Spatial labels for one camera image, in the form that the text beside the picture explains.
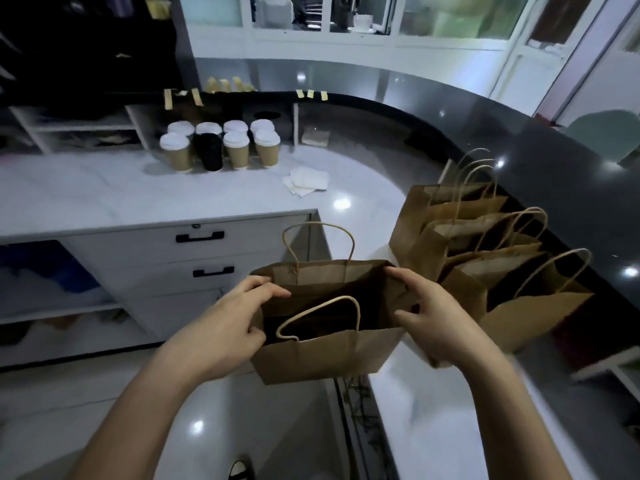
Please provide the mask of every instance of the drawer handle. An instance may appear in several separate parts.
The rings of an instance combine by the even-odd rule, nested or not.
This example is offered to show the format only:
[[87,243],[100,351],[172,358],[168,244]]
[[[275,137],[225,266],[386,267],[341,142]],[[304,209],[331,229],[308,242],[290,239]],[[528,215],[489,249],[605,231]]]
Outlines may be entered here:
[[204,269],[196,269],[193,272],[194,278],[202,278],[204,276],[219,276],[220,274],[233,274],[236,272],[235,266],[225,266],[222,271],[217,271],[215,273],[205,273]]
[[175,241],[180,244],[181,242],[215,241],[224,238],[225,232],[223,230],[217,230],[212,232],[209,237],[189,237],[189,234],[178,234],[175,236]]

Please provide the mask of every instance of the shoe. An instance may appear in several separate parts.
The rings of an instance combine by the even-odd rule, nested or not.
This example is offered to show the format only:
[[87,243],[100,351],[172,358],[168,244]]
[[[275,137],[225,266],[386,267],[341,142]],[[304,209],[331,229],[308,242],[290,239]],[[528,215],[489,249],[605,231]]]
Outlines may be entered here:
[[248,459],[236,460],[231,467],[228,480],[255,480],[251,461]]

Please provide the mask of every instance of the black countertop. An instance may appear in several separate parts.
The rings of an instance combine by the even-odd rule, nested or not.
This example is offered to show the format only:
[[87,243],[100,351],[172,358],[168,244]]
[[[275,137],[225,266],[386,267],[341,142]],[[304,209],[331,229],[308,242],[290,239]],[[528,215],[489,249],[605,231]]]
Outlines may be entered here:
[[[216,60],[218,71],[224,63]],[[493,158],[503,162],[495,170],[500,186],[523,206],[544,208],[550,230],[567,247],[592,250],[592,269],[640,309],[640,276],[623,274],[627,266],[640,266],[640,221],[635,215],[640,209],[640,168],[624,169],[607,162],[520,112],[433,80],[352,64],[270,59],[233,61],[236,72],[228,73],[228,79],[238,73],[238,63],[250,68],[260,92],[217,93],[204,95],[205,100],[311,102],[299,100],[295,89],[314,89],[313,101],[320,102],[320,91],[327,91],[328,104],[376,112],[435,135],[432,141],[438,142],[437,150],[454,161],[473,148],[489,149]],[[76,98],[64,94],[67,102]],[[61,102],[54,97],[6,95],[0,104]],[[104,97],[112,104],[161,104],[163,100],[158,93],[93,97],[96,102]],[[483,152],[472,157],[487,158]]]

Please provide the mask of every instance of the tiled floor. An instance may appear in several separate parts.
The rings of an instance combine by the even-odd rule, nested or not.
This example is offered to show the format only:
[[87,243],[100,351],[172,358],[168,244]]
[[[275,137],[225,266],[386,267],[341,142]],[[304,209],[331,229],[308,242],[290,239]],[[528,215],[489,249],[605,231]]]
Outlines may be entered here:
[[[150,351],[0,375],[0,477],[57,480]],[[340,478],[324,382],[264,386],[250,367],[199,387],[176,417],[156,479],[226,479],[249,454],[260,480]]]

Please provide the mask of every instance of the forearm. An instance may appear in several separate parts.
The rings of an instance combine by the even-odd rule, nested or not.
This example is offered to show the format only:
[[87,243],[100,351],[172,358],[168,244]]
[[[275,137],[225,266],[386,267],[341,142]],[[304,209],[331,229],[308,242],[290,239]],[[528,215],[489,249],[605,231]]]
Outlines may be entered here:
[[487,347],[460,367],[476,405],[492,480],[570,480],[562,457],[507,358]]
[[196,386],[172,370],[163,352],[161,348],[118,398],[70,480],[153,478],[173,419]]

